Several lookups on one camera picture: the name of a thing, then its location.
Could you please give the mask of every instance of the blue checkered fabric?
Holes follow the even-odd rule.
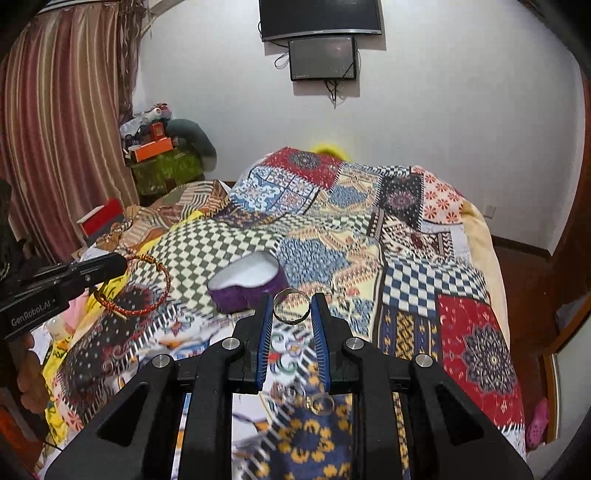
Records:
[[[382,301],[404,312],[437,316],[437,294],[469,297],[490,304],[482,273],[464,264],[439,264],[419,258],[386,254]]]

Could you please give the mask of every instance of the television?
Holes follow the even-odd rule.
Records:
[[[381,34],[378,0],[259,0],[263,41],[334,33]]]

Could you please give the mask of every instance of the braided bracelet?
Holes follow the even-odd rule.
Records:
[[[108,312],[112,312],[118,315],[119,317],[123,318],[124,320],[127,320],[127,317],[129,316],[147,315],[150,312],[153,312],[164,303],[164,300],[166,300],[166,297],[168,296],[168,292],[170,292],[170,273],[168,273],[168,270],[162,262],[158,262],[152,255],[144,254],[132,255],[131,257],[127,257],[128,263],[132,260],[141,260],[151,265],[156,265],[156,271],[164,273],[164,276],[166,277],[166,288],[164,289],[164,292],[162,296],[158,299],[158,301],[156,301],[156,303],[153,303],[149,307],[141,310],[126,310],[122,309],[121,307],[117,306],[114,302],[107,299],[107,297],[105,296],[105,287],[107,285],[107,282],[103,283],[102,287],[98,290],[95,290],[94,292],[96,301],[100,303],[103,307],[105,307],[105,309]]]

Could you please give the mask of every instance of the curtain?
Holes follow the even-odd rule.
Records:
[[[119,124],[134,115],[131,101],[138,77],[139,41],[146,9],[142,0],[121,0],[118,17]]]
[[[83,245],[76,221],[137,203],[119,138],[119,3],[35,17],[0,64],[0,176],[10,221],[52,261]]]

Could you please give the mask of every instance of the red box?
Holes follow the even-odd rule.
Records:
[[[119,215],[123,215],[121,202],[117,199],[109,199],[107,203],[91,210],[76,223],[80,225],[84,234],[90,237]]]

